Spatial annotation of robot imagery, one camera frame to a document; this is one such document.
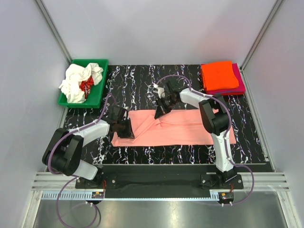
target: white towel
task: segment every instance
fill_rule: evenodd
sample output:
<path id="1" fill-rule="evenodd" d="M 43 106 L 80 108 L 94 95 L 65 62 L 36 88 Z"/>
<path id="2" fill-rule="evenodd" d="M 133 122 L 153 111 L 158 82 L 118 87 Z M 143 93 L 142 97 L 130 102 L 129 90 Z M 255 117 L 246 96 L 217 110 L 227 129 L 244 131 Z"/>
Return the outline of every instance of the white towel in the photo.
<path id="1" fill-rule="evenodd" d="M 63 80 L 59 89 L 66 95 L 68 103 L 83 103 L 86 101 L 85 93 L 79 88 L 78 82 Z"/>
<path id="2" fill-rule="evenodd" d="M 101 73 L 104 70 L 97 63 L 89 63 L 86 68 L 71 64 L 66 70 L 66 79 L 62 81 L 59 89 L 66 95 L 68 103 L 83 103 L 85 93 L 79 88 L 82 81 L 86 81 L 90 76 L 97 85 L 101 79 Z"/>
<path id="3" fill-rule="evenodd" d="M 102 79 L 103 71 L 97 63 L 89 63 L 86 68 L 71 64 L 66 70 L 66 80 L 77 81 L 80 85 L 82 81 L 86 81 L 92 76 L 94 85 L 97 85 Z"/>

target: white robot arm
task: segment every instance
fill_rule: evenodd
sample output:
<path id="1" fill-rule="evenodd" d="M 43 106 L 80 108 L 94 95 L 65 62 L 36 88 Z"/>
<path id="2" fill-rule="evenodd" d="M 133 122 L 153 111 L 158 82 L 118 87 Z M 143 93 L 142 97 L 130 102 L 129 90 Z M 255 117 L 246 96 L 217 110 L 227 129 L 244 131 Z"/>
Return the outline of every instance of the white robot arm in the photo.
<path id="1" fill-rule="evenodd" d="M 228 129 L 229 123 L 226 111 L 210 98 L 194 93 L 193 89 L 190 91 L 189 88 L 173 87 L 170 81 L 166 83 L 166 86 L 168 92 L 166 92 L 164 88 L 154 85 L 155 92 L 159 95 L 159 98 L 156 99 L 157 109 L 155 119 L 170 112 L 173 106 L 178 102 L 187 103 L 200 109 L 202 123 L 205 129 L 211 134 L 214 143 L 218 174 L 222 177 L 224 182 L 236 177 L 237 173 L 229 161 L 229 159 L 232 158 L 229 133 L 226 135 L 229 157 L 227 157 L 224 144 L 224 133 Z M 218 95 L 216 98 L 225 104 L 222 96 Z"/>
<path id="2" fill-rule="evenodd" d="M 97 175 L 100 170 L 96 166 L 81 160 L 82 148 L 89 142 L 104 137 L 110 132 L 117 132 L 120 138 L 134 138 L 128 111 L 127 108 L 112 106 L 111 111 L 105 114 L 100 121 L 94 120 L 93 123 L 83 126 L 83 130 L 79 130 L 63 140 L 51 158 L 52 169 L 66 176 L 76 175 L 93 182 L 100 182 L 100 175 Z M 42 158 L 45 165 L 48 164 L 49 156 L 55 144 L 74 130 L 58 128 L 55 131 Z"/>

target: table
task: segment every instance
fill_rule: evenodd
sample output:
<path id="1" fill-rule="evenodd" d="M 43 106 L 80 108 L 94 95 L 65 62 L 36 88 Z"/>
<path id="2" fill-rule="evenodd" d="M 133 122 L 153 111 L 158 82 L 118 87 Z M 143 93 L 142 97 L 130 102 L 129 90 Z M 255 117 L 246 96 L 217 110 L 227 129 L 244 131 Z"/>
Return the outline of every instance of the table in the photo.
<path id="1" fill-rule="evenodd" d="M 156 109 L 153 83 L 166 76 L 178 74 L 191 80 L 192 87 L 203 91 L 200 65 L 131 65 L 109 66 L 103 97 L 111 92 L 118 105 L 131 110 Z M 246 96 L 226 96 L 237 143 L 231 145 L 236 163 L 265 163 Z M 178 104 L 175 109 L 193 109 Z M 71 129 L 88 124 L 100 114 L 100 109 L 68 110 L 64 127 Z M 212 145 L 174 145 L 155 147 L 113 147 L 110 136 L 99 138 L 83 148 L 82 159 L 92 164 L 206 164 L 215 162 Z"/>

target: pink cloth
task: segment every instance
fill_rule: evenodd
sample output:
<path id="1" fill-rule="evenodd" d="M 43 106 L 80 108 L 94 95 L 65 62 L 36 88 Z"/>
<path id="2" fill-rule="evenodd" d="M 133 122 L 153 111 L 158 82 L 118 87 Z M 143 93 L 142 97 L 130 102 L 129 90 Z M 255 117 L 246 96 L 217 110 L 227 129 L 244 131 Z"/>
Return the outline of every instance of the pink cloth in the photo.
<path id="1" fill-rule="evenodd" d="M 242 80 L 241 73 L 239 72 L 238 64 L 237 63 L 233 63 L 232 64 L 232 69 L 233 69 L 233 73 L 234 73 L 235 77 L 238 80 L 238 84 L 239 84 L 238 88 L 207 91 L 207 94 L 212 94 L 212 95 L 221 94 L 223 96 L 225 96 L 225 95 L 242 95 L 242 94 L 244 94 L 246 92 L 246 88 L 245 88 L 244 82 Z"/>
<path id="2" fill-rule="evenodd" d="M 172 110 L 159 119 L 154 119 L 155 110 L 130 111 L 135 139 L 112 139 L 113 146 L 167 146 L 167 145 L 212 145 L 211 135 L 205 130 L 199 109 Z M 236 139 L 230 129 L 230 143 Z"/>

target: green plastic bin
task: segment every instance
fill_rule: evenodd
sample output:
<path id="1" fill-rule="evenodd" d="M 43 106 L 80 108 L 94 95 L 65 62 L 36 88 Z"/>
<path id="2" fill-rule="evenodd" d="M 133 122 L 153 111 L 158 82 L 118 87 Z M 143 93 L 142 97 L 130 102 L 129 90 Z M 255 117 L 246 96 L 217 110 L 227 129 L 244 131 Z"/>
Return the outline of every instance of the green plastic bin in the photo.
<path id="1" fill-rule="evenodd" d="M 105 78 L 108 71 L 109 61 L 107 59 L 74 59 L 72 63 L 75 63 L 82 67 L 86 67 L 89 63 L 98 63 L 98 65 L 104 69 L 102 73 L 103 78 L 98 85 L 92 86 L 91 93 L 85 102 L 81 104 L 68 103 L 66 99 L 67 97 L 61 93 L 58 104 L 68 108 L 99 108 L 105 86 Z"/>

